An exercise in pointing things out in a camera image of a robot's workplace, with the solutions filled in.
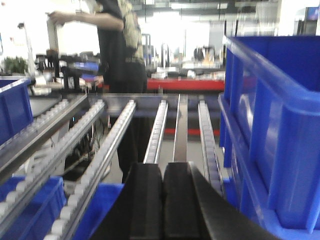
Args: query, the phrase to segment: blue plastic bin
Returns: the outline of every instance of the blue plastic bin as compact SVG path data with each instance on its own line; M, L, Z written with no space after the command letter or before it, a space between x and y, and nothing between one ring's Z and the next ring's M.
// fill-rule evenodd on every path
M99 184L73 240L88 240L92 236L117 200L123 186L121 183Z
M0 201L3 201L23 179L23 177L12 177L1 185ZM63 179L61 177L50 178L2 237L2 240L44 239L65 203Z
M29 79L0 76L0 145L33 122Z
M320 37L236 37L226 45L220 138L238 199L245 201L246 184L260 224L271 221L265 209L279 229L312 233L320 229Z
M74 65L83 70L92 70L98 72L99 65L96 62L75 62ZM81 78L87 82L92 82L95 80L95 75L92 74L82 74Z

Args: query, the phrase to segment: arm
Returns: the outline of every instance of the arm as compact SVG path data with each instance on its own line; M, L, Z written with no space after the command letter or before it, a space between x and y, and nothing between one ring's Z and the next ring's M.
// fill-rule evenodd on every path
M109 13L65 13L54 11L48 15L54 24L65 24L71 21L96 25L98 28L121 32L124 29L124 21Z

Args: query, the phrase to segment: hand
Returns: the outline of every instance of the hand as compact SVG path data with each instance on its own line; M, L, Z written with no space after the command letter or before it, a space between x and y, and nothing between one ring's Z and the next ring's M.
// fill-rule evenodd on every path
M94 77L95 85L98 86L104 83L104 76L96 76Z
M61 11L54 11L52 13L47 13L53 24L55 25L64 25L67 22L71 22L74 20L74 13L67 13Z

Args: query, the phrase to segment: gray floor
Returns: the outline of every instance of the gray floor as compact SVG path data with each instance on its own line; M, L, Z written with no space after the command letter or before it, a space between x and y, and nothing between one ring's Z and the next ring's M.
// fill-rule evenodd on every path
M173 161L173 152L174 152L174 141L165 139L162 142L161 153L159 158L159 168L161 170L162 175L165 172L166 166L169 162ZM220 166L223 166L223 152L221 148L216 146L216 153L218 160L220 162ZM204 174L204 164L203 164L203 155L202 155L202 147L201 142L192 140L188 141L187 145L187 160L194 162L199 171ZM222 176L228 177L227 171L222 169ZM118 156L117 153L114 154L111 161L111 168L109 174L103 180L105 183L121 183L122 180L122 172L119 168L118 164Z

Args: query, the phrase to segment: metal rail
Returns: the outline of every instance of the metal rail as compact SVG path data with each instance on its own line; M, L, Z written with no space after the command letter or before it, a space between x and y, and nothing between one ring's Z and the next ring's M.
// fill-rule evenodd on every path
M173 146L173 161L187 161L188 145L188 96L180 95L175 123L175 135Z
M11 177L32 154L41 147L81 107L88 104L86 95L71 103L63 100L45 115L40 116L20 133L0 146L0 184Z
M15 219L31 201L37 191L65 160L84 134L103 112L105 104L100 100L78 121L76 125L51 149L48 157L18 183L16 189L8 193L0 203L0 238L6 233Z
M45 240L70 240L75 234L78 225L95 194L97 186L103 176L111 158L115 153L133 115L136 103L130 100L126 105L109 134L105 138L93 161L75 186L72 194L61 210L59 218L53 223L51 232Z
M204 177L211 186L224 196L223 178L216 155L216 142L210 121L208 106L201 100L198 104L200 137L203 155Z
M161 144L164 137L168 104L162 100L155 116L149 143L145 152L144 164L157 164L160 156Z

